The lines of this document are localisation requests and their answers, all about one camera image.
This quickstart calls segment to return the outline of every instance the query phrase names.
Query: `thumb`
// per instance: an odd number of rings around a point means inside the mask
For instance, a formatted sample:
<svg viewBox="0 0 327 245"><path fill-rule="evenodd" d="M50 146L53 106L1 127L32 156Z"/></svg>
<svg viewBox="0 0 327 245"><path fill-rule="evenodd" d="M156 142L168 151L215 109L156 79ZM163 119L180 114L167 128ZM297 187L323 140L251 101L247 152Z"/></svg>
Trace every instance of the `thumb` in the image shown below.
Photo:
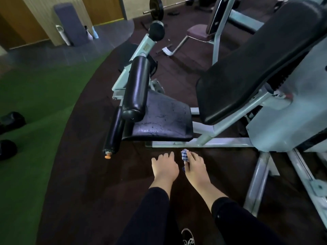
<svg viewBox="0 0 327 245"><path fill-rule="evenodd" d="M184 161L184 165L185 165L185 173L190 171L190 164L186 161Z"/></svg>

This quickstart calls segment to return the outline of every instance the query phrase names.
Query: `black sleeve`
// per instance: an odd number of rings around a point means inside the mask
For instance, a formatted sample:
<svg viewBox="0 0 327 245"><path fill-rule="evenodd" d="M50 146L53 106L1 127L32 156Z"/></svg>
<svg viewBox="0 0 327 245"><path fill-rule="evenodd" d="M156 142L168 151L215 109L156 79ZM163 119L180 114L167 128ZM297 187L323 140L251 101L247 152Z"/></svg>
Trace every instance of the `black sleeve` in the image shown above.
<svg viewBox="0 0 327 245"><path fill-rule="evenodd" d="M217 199L211 213L227 245L284 244L264 223L227 197Z"/></svg>
<svg viewBox="0 0 327 245"><path fill-rule="evenodd" d="M166 191L159 187L150 188L116 244L163 244L168 211Z"/></svg>

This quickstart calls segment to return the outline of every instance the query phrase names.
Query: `hand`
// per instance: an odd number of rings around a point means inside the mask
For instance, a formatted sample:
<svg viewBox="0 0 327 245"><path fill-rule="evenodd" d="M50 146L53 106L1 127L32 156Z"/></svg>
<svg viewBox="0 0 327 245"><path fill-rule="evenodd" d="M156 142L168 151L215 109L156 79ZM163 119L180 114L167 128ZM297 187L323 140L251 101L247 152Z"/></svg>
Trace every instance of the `hand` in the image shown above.
<svg viewBox="0 0 327 245"><path fill-rule="evenodd" d="M207 168L201 156L190 151L186 153L189 160L189 162L184 162L186 177L191 185L199 191L199 188L211 184Z"/></svg>
<svg viewBox="0 0 327 245"><path fill-rule="evenodd" d="M179 169L174 160L174 152L170 152L169 156L168 153L160 155L158 160L156 160L156 158L152 158L151 161L155 180L165 179L171 183L176 180Z"/></svg>

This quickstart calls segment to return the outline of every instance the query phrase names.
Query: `checkered cloth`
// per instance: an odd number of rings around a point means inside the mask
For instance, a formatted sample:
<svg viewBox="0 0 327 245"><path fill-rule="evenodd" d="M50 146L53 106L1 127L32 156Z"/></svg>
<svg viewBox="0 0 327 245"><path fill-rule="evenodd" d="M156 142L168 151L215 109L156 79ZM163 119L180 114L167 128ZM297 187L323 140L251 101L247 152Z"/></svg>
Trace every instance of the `checkered cloth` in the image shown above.
<svg viewBox="0 0 327 245"><path fill-rule="evenodd" d="M181 151L181 153L182 153L182 160L185 161L185 162L189 162L188 157L187 157L187 154L186 154L186 151L187 151L187 149L184 149L184 150Z"/></svg>

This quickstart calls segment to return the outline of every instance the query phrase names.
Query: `green floor mat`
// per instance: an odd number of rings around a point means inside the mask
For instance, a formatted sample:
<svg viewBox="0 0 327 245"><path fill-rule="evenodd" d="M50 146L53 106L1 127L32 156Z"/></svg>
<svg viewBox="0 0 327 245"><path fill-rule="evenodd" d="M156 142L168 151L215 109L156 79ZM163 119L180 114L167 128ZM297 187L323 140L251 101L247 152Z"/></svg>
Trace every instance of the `green floor mat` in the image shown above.
<svg viewBox="0 0 327 245"><path fill-rule="evenodd" d="M18 154L0 162L0 244L35 244L44 195L60 138L73 107L107 55L81 65L0 78L0 115L21 113L27 125L0 139Z"/></svg>

